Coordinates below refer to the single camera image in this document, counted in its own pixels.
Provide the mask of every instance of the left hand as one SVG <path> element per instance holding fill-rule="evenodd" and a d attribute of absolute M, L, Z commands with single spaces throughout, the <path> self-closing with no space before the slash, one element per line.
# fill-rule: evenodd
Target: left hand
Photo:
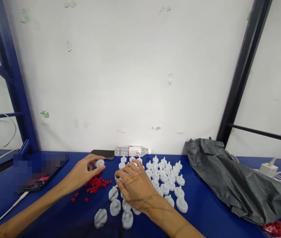
<path fill-rule="evenodd" d="M 105 158 L 103 156 L 89 154 L 82 160 L 78 161 L 68 175 L 56 186 L 56 188 L 58 188 L 60 193 L 65 196 L 82 187 L 93 176 L 105 169 L 105 165 L 103 165 L 92 170 L 92 164 L 95 165 L 96 160 L 99 159 Z"/>

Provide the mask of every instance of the blue workbench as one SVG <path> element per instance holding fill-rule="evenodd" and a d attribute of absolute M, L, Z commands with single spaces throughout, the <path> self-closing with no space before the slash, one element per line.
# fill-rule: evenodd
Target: blue workbench
<path fill-rule="evenodd" d="M 38 158 L 43 154 L 65 154 L 61 152 L 39 152 Z M 85 157 L 88 153 L 66 153 L 69 155 L 69 162 L 51 179 L 51 181 L 41 190 L 29 193 L 1 222 L 7 221 L 27 206 L 32 204 L 52 187 L 58 184 L 65 175 L 73 168 L 77 161 Z M 142 157 L 143 165 L 152 160 L 154 155 L 146 155 Z M 157 155 L 162 159 L 166 157 L 172 165 L 181 160 L 183 169 L 181 174 L 186 181 L 183 190 L 185 192 L 185 200 L 188 203 L 188 212 L 182 214 L 194 227 L 196 227 L 206 237 L 264 237 L 261 228 L 246 222 L 231 213 L 208 188 L 208 186 L 197 177 L 194 170 L 190 167 L 188 157 L 180 155 Z M 239 157 L 240 162 L 251 163 L 251 159 Z M 120 157 L 115 157 L 113 161 L 105 161 L 106 169 L 102 177 L 105 180 L 114 182 L 114 173 L 118 170 Z M 252 167 L 258 164 L 258 168 L 263 161 L 254 160 L 248 164 Z M 5 213 L 18 199 L 19 195 L 14 194 L 14 167 L 10 167 L 0 173 L 0 216 Z M 79 195 L 76 201 L 71 202 L 72 193 L 46 211 L 39 219 L 31 224 L 22 233 L 22 237 L 167 237 L 164 232 L 149 220 L 144 214 L 136 216 L 134 214 L 133 226 L 130 230 L 122 229 L 121 216 L 123 210 L 116 217 L 112 217 L 109 213 L 110 201 L 108 200 L 108 192 L 111 186 L 100 188 L 96 194 L 87 194 L 86 188 L 78 190 Z M 171 192 L 172 198 L 176 202 L 176 197 Z M 84 198 L 88 197 L 89 202 L 86 203 Z M 107 222 L 101 229 L 94 228 L 94 215 L 100 209 L 107 210 Z"/>

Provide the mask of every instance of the blue metal shelf frame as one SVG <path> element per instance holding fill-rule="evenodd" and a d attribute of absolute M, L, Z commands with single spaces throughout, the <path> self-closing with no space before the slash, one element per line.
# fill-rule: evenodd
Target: blue metal shelf frame
<path fill-rule="evenodd" d="M 39 151 L 38 141 L 2 0 L 0 0 L 0 62 L 0 75 L 6 81 L 14 109 L 13 113 L 7 113 L 7 115 L 16 117 L 23 141 L 19 154 L 36 153 Z"/>

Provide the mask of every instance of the water bottle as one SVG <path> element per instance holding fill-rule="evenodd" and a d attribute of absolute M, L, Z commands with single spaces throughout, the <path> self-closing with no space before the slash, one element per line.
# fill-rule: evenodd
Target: water bottle
<path fill-rule="evenodd" d="M 151 149 L 138 145 L 118 145 L 114 151 L 115 156 L 144 156 L 151 154 Z"/>

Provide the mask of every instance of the bottle label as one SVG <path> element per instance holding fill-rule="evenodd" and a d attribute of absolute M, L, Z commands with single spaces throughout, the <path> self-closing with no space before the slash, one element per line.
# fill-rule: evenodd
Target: bottle label
<path fill-rule="evenodd" d="M 141 154 L 141 148 L 138 146 L 132 146 L 130 145 L 128 147 L 128 156 L 134 156 L 134 157 L 139 157 Z"/>

